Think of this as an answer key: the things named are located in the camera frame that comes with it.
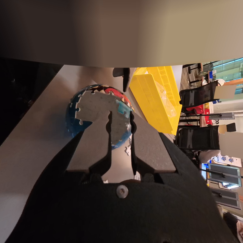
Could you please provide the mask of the red bag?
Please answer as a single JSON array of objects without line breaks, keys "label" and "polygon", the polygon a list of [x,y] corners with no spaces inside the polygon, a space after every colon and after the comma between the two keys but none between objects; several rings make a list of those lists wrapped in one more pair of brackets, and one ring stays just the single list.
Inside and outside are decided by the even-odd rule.
[{"label": "red bag", "polygon": [[189,115],[204,114],[204,105],[186,108],[186,111],[189,112]]}]

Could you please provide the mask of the yellow plastic bin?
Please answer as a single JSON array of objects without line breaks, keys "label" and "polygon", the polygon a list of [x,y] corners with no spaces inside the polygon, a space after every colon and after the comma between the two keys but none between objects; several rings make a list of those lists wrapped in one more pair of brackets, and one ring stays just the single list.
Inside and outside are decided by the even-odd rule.
[{"label": "yellow plastic bin", "polygon": [[[168,117],[155,81],[166,90],[166,94],[176,110],[175,117]],[[172,66],[137,68],[129,87],[147,122],[158,132],[176,135],[182,105]]]}]

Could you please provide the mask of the black mesh office chair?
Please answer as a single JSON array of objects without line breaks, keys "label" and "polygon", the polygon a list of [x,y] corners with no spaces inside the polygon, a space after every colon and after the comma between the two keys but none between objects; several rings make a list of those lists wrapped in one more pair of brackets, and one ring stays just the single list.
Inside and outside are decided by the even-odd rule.
[{"label": "black mesh office chair", "polygon": [[174,144],[184,150],[220,150],[218,129],[219,125],[180,125]]},{"label": "black mesh office chair", "polygon": [[196,115],[195,107],[219,100],[214,98],[217,86],[219,86],[218,81],[213,81],[201,87],[181,90],[179,92],[180,104],[182,105],[181,112],[185,116],[194,116]]}]

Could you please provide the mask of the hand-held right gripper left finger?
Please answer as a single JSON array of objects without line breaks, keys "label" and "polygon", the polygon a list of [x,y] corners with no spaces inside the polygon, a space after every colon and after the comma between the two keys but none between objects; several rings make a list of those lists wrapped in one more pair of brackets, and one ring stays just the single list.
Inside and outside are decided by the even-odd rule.
[{"label": "hand-held right gripper left finger", "polygon": [[68,172],[103,176],[111,167],[112,111],[105,111],[83,132],[68,165]]}]

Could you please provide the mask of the grey framed panel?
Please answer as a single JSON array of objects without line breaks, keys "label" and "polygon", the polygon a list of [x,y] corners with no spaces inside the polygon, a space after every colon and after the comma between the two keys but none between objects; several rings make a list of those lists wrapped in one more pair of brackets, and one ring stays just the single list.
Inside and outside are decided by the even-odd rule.
[{"label": "grey framed panel", "polygon": [[209,120],[234,120],[234,112],[209,114]]},{"label": "grey framed panel", "polygon": [[241,210],[241,202],[237,192],[211,187],[209,189],[217,204]]},{"label": "grey framed panel", "polygon": [[242,187],[240,168],[209,163],[207,170],[207,179],[221,183],[229,189],[233,186]]}]

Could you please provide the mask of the blue cartoon puzzle ball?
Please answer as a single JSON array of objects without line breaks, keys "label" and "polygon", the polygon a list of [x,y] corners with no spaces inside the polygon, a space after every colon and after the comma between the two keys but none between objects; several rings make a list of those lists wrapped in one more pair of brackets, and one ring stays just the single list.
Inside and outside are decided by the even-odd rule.
[{"label": "blue cartoon puzzle ball", "polygon": [[132,134],[130,112],[134,108],[123,92],[108,85],[86,86],[71,98],[65,115],[68,132],[75,137],[106,111],[112,112],[112,150],[121,147]]}]

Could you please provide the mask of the clear plastic bag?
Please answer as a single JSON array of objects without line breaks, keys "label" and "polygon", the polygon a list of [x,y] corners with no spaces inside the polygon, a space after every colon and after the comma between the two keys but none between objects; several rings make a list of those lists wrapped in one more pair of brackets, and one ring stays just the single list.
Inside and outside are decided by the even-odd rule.
[{"label": "clear plastic bag", "polygon": [[157,81],[155,81],[159,96],[162,100],[162,104],[165,108],[165,111],[168,115],[168,117],[172,118],[176,116],[176,110],[174,108],[174,106],[172,105],[172,103],[170,102],[167,94],[166,94],[166,90],[164,89],[164,87],[158,83]]}]

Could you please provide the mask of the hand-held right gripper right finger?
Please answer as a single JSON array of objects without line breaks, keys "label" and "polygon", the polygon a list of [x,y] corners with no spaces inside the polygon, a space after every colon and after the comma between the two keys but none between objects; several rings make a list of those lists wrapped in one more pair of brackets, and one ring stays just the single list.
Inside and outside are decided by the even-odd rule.
[{"label": "hand-held right gripper right finger", "polygon": [[176,168],[160,133],[135,112],[130,112],[131,165],[135,175],[174,173]]}]

